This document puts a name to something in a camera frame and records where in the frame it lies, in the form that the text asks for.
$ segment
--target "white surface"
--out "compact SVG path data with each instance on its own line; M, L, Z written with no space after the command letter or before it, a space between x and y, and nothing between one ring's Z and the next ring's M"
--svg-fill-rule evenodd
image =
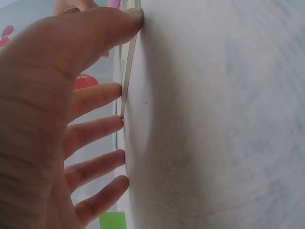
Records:
M142 0L125 142L135 229L305 225L305 2Z
M16 1L18 1L18 0L1 0L0 1L0 8L3 8L5 6L7 6L7 5L10 5L10 4L12 4L12 3L16 2Z

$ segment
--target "hand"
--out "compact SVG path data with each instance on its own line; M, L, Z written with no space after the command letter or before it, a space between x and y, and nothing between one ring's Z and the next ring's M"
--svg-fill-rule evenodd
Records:
M0 51L0 228L83 229L128 187L118 177L73 206L71 193L124 163L117 150L64 168L77 149L120 129L118 116L72 125L121 95L116 83L73 92L75 78L142 25L113 8L40 20Z
M53 15L85 11L97 7L94 0L55 0Z

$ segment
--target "red object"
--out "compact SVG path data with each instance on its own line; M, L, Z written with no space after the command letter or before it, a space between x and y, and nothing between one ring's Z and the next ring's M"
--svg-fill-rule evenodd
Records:
M81 74L78 76L74 82L74 89L81 89L85 87L92 87L98 85L99 82L92 76Z
M8 37L3 37L1 40L0 40L0 48L3 47L4 45L7 44L7 42L9 42L9 38Z
M10 39L8 38L8 36L10 34L12 34L14 32L14 26L9 25L7 26L3 32L2 32L2 39L0 40L0 48L3 47L4 45L6 45Z
M2 32L2 38L7 37L8 35L12 34L13 32L14 32L14 26L12 26L12 25L7 26Z

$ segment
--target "finger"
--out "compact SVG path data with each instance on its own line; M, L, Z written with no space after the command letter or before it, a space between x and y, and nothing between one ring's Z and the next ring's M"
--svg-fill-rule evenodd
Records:
M89 10L95 7L98 7L98 5L93 0L79 0L76 2L75 6L80 11Z
M108 136L122 127L123 121L118 115L69 126L63 140L64 158L69 158L85 145Z
M119 98L122 86L119 83L105 83L75 90L72 97L69 122Z
M65 177L71 193L90 181L110 173L124 163L125 152L118 149L112 153L65 168Z
M89 10L94 7L98 7L98 5L95 4L93 0L75 0L70 2L66 0L56 0L53 15L59 16L63 14L75 13Z
M87 226L113 206L129 186L125 176L119 176L93 197L75 206L75 212L84 226Z
M104 57L104 58L108 58L108 57L109 57L109 52L104 53L104 54L103 54L103 57Z
M2 61L30 62L75 79L111 48L131 40L142 21L140 9L108 7L45 18L8 43Z

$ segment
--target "fingernail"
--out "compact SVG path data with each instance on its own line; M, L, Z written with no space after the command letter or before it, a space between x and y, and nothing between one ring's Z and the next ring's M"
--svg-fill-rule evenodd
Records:
M131 16L142 16L143 15L143 10L141 8L129 8L125 12Z

